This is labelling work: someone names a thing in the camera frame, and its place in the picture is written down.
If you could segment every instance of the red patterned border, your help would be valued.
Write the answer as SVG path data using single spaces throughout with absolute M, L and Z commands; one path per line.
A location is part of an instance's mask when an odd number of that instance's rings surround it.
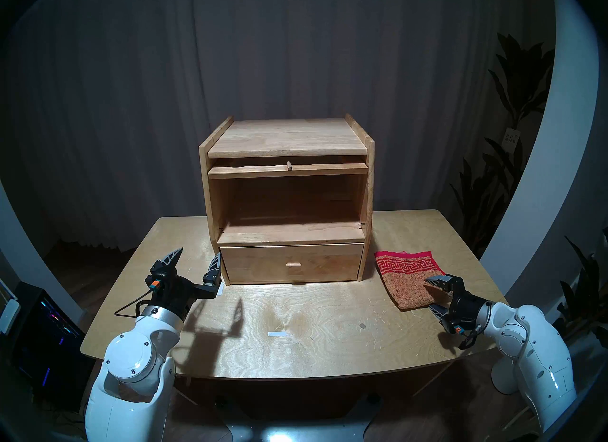
M 442 275 L 444 274 L 430 251 L 415 254 L 381 251 L 376 252 L 374 257 L 376 257 L 376 263 L 381 274 L 388 272 L 413 274 L 429 270 L 438 270 Z

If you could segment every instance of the white curved wall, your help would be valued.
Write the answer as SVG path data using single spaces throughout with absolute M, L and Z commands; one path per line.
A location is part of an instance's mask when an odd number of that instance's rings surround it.
M 555 64 L 541 127 L 517 191 L 481 259 L 503 294 L 553 225 L 594 119 L 599 74 L 595 30 L 576 0 L 555 0 L 555 19 Z
M 0 182 L 0 251 L 21 281 L 43 288 L 78 324 L 83 310 L 57 281 L 21 227 Z

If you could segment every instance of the red towel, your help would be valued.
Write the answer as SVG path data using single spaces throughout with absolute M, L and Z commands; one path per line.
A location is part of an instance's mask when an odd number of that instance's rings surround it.
M 408 254 L 384 250 L 374 256 L 384 286 L 400 310 L 445 303 L 451 299 L 451 293 L 424 281 L 433 275 L 444 275 L 430 251 Z

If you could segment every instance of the cabinet top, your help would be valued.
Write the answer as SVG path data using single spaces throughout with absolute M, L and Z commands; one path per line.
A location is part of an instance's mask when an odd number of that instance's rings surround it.
M 342 118 L 235 121 L 209 150 L 211 159 L 366 154 Z

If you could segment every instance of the green plant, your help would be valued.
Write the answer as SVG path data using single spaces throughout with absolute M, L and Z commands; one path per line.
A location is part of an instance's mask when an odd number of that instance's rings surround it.
M 522 178 L 524 167 L 521 141 L 518 141 L 513 155 L 509 155 L 497 142 L 489 138 L 485 140 L 495 155 L 483 154 L 483 174 L 472 180 L 470 165 L 463 159 L 463 172 L 460 173 L 462 195 L 450 183 L 463 215 L 461 236 L 478 258 L 494 236 Z
M 489 72 L 499 98 L 511 116 L 511 127 L 517 129 L 521 120 L 532 111 L 543 112 L 555 51 L 542 54 L 542 43 L 528 50 L 521 49 L 510 34 L 506 37 L 498 34 L 498 40 L 505 52 L 504 56 L 496 54 L 496 57 L 505 74 L 506 90 L 496 73 L 492 70 Z M 543 78 L 545 88 L 538 91 Z M 492 239 L 525 168 L 521 140 L 518 140 L 513 154 L 508 154 L 496 141 L 485 140 L 493 153 L 483 154 L 483 174 L 473 179 L 470 164 L 463 159 L 461 193 L 450 183 L 463 215 L 461 236 L 478 258 Z
M 566 342 L 593 330 L 602 346 L 608 348 L 608 331 L 599 326 L 600 323 L 608 323 L 608 284 L 600 289 L 599 266 L 596 259 L 593 255 L 585 256 L 576 244 L 567 237 L 566 240 L 576 252 L 582 268 L 575 290 L 566 282 L 559 282 L 567 307 L 563 303 L 558 304 L 558 311 L 562 317 L 559 317 L 553 326 Z
M 499 33 L 498 40 L 505 52 L 505 56 L 496 54 L 496 57 L 505 73 L 506 91 L 496 73 L 493 70 L 489 72 L 494 79 L 500 101 L 511 115 L 512 128 L 517 129 L 520 121 L 532 111 L 544 111 L 541 105 L 549 94 L 555 50 L 543 54 L 542 42 L 530 49 L 521 49 L 510 34 L 505 37 Z M 545 88 L 536 93 L 543 78 Z

